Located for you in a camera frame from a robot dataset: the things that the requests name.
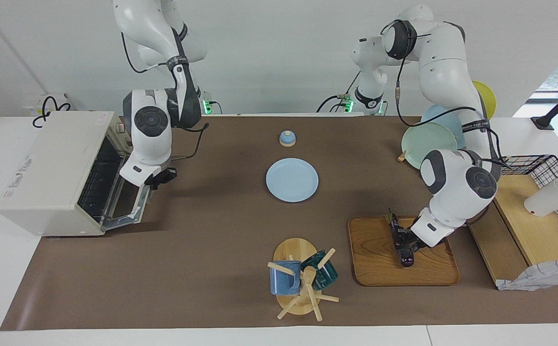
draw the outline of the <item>label sticker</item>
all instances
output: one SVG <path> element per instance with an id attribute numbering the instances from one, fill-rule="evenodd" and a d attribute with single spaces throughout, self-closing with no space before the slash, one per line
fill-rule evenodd
<path id="1" fill-rule="evenodd" d="M 3 193 L 1 199 L 11 199 L 13 197 L 16 189 L 20 185 L 20 182 L 22 182 L 22 179 L 24 179 L 25 173 L 26 171 L 28 171 L 29 167 L 31 167 L 34 159 L 35 155 L 27 155 L 25 157 L 25 159 L 22 161 L 22 164 L 20 164 L 19 169 L 16 171 L 16 173 L 13 174 L 13 178 L 8 185 L 8 190 Z"/>
<path id="2" fill-rule="evenodd" d="M 110 115 L 109 112 L 101 112 L 101 114 L 99 114 L 99 119 L 97 120 L 97 124 L 105 125 L 106 122 L 108 121 L 109 115 Z"/>

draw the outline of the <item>wooden base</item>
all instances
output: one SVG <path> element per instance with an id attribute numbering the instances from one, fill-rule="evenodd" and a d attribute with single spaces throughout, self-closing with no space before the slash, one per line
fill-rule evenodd
<path id="1" fill-rule="evenodd" d="M 494 204 L 469 226 L 493 281 L 515 280 L 531 265 L 558 259 L 558 216 L 536 217 L 524 207 L 537 190 L 529 175 L 504 175 Z"/>
<path id="2" fill-rule="evenodd" d="M 414 219 L 398 217 L 398 222 L 408 227 Z M 453 285 L 460 280 L 447 241 L 418 250 L 413 267 L 402 267 L 385 217 L 351 219 L 349 241 L 356 281 L 362 285 Z"/>
<path id="3" fill-rule="evenodd" d="M 299 260 L 304 261 L 305 259 L 311 257 L 317 252 L 317 249 L 313 244 L 309 243 L 307 240 L 302 238 L 290 238 L 277 246 L 274 250 L 273 260 Z M 321 291 L 315 291 L 315 294 L 321 294 Z M 282 309 L 292 301 L 296 296 L 276 296 L 277 302 L 281 305 Z M 309 299 L 301 299 L 294 306 L 292 306 L 287 312 L 292 315 L 306 315 L 313 311 L 313 305 Z"/>
<path id="4" fill-rule="evenodd" d="M 499 180 L 495 203 L 529 265 L 558 260 L 558 215 L 536 217 L 524 207 L 539 189 L 529 175 L 505 175 Z"/>

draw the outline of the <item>wooden handle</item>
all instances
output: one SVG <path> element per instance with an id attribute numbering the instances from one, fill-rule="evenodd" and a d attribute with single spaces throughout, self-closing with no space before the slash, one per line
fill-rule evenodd
<path id="1" fill-rule="evenodd" d="M 321 300 L 329 300 L 330 302 L 338 303 L 338 297 L 325 296 L 323 294 L 316 294 L 315 297 Z"/>
<path id="2" fill-rule="evenodd" d="M 317 305 L 317 299 L 315 298 L 315 291 L 313 290 L 313 287 L 310 284 L 307 285 L 307 291 L 309 293 L 309 298 L 311 298 L 313 311 L 315 311 L 315 318 L 316 320 L 318 320 L 318 322 L 321 322 L 322 321 L 321 311 L 319 311 L 319 306 Z"/>
<path id="3" fill-rule="evenodd" d="M 268 262 L 268 268 L 272 268 L 272 269 L 276 269 L 279 272 L 294 276 L 294 270 L 291 270 L 289 268 L 283 267 L 281 265 L 278 265 L 276 263 L 272 263 L 271 261 Z"/>
<path id="4" fill-rule="evenodd" d="M 323 266 L 325 265 L 325 263 L 326 263 L 327 261 L 330 260 L 330 258 L 331 258 L 332 255 L 334 254 L 334 252 L 336 252 L 336 250 L 334 250 L 334 247 L 333 247 L 333 248 L 330 249 L 330 250 L 328 251 L 328 253 L 321 259 L 321 261 L 319 261 L 318 269 L 322 269 L 322 268 L 323 268 Z"/>
<path id="5" fill-rule="evenodd" d="M 291 309 L 292 306 L 294 306 L 294 305 L 298 302 L 299 299 L 300 299 L 300 296 L 296 296 L 296 297 L 294 297 L 294 299 L 290 300 L 290 302 L 285 306 L 285 309 L 283 309 L 283 310 L 279 313 L 279 315 L 277 315 L 277 318 L 278 318 L 279 320 L 280 320 L 281 318 L 283 318 L 283 316 L 285 316 L 285 314 L 287 314 L 287 311 L 288 311 L 289 309 Z"/>
<path id="6" fill-rule="evenodd" d="M 405 155 L 407 154 L 407 151 L 403 151 L 402 154 L 400 154 L 400 156 L 398 158 L 396 158 L 396 160 L 398 162 L 403 162 L 405 160 Z"/>

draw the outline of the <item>white wall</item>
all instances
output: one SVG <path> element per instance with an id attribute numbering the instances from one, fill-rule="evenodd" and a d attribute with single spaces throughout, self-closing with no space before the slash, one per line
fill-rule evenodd
<path id="1" fill-rule="evenodd" d="M 415 3 L 180 0 L 180 11 L 208 44 L 193 68 L 225 112 L 301 112 L 344 92 L 358 70 L 354 42 Z M 466 29 L 471 76 L 496 92 L 498 116 L 511 116 L 558 65 L 558 1 L 426 4 L 437 20 Z M 172 84 L 167 72 L 129 70 L 109 0 L 0 0 L 0 33 L 0 115 L 22 114 L 26 95 L 42 89 L 67 92 L 81 110 L 120 111 L 129 90 Z M 391 83 L 396 72 L 387 69 Z M 401 110 L 421 114 L 430 104 L 417 67 L 403 73 Z"/>

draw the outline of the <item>plate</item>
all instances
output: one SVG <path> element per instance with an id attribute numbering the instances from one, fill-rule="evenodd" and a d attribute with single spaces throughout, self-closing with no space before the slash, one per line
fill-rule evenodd
<path id="1" fill-rule="evenodd" d="M 456 150 L 456 138 L 452 131 L 437 123 L 409 127 L 400 143 L 409 164 L 420 169 L 424 156 L 435 149 Z"/>
<path id="2" fill-rule="evenodd" d="M 489 86 L 480 81 L 473 81 L 473 85 L 477 89 L 477 92 L 479 92 L 479 96 L 482 97 L 482 101 L 484 101 L 484 107 L 486 108 L 486 115 L 488 116 L 488 119 L 492 118 L 496 111 L 495 93 L 492 92 L 492 89 Z"/>
<path id="3" fill-rule="evenodd" d="M 318 188 L 317 171 L 301 159 L 278 160 L 266 173 L 266 186 L 275 197 L 285 202 L 302 202 Z"/>
<path id="4" fill-rule="evenodd" d="M 439 105 L 432 105 L 426 110 L 426 112 L 424 112 L 422 120 L 420 121 L 429 120 L 445 111 L 447 110 Z M 454 134 L 454 138 L 456 138 L 458 148 L 466 147 L 465 135 L 463 135 L 463 127 L 460 124 L 459 117 L 456 116 L 456 112 L 449 112 L 441 118 L 433 120 L 433 123 L 441 124 L 447 127 L 448 130 L 452 131 L 452 134 Z"/>

